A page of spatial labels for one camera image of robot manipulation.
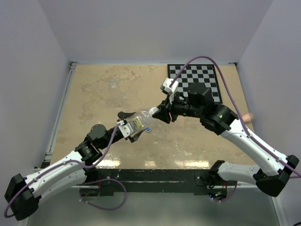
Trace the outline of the white bottle cap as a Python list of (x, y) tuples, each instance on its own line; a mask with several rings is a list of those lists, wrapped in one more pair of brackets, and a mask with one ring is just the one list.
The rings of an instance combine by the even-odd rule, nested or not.
[(157, 107), (152, 107), (150, 110), (149, 110), (149, 114), (150, 116), (153, 116), (159, 109)]

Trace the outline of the clear square plastic bottle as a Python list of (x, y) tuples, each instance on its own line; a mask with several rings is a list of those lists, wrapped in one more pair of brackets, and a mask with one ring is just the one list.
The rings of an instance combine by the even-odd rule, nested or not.
[(135, 133), (150, 127), (150, 125), (152, 125), (156, 121), (155, 118), (150, 116), (149, 110), (150, 109), (146, 109), (136, 112), (127, 120), (127, 122), (131, 121), (135, 126)]

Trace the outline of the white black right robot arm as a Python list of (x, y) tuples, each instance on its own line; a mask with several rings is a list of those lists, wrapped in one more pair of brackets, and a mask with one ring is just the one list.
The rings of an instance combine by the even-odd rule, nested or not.
[(224, 181), (245, 182), (256, 185), (265, 194), (277, 197), (299, 163), (294, 155), (286, 156), (266, 144), (250, 131), (230, 108), (216, 104), (210, 88), (202, 83), (188, 87), (188, 96), (176, 91), (177, 85), (167, 79), (161, 90), (167, 95), (158, 106), (153, 118), (165, 123), (176, 121), (178, 116), (199, 118), (207, 130), (230, 141), (256, 164), (241, 165), (216, 161), (210, 168), (208, 180), (220, 185)]

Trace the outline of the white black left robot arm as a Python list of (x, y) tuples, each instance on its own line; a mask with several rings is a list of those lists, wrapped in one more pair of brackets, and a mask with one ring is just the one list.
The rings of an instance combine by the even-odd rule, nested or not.
[(119, 112), (119, 119), (113, 128), (94, 125), (83, 142), (56, 163), (27, 176), (13, 176), (4, 194), (8, 203), (4, 216), (22, 221), (39, 208), (43, 198), (83, 182), (94, 184), (97, 181), (94, 170), (111, 145), (122, 139), (136, 141), (152, 123), (152, 115), (149, 110)]

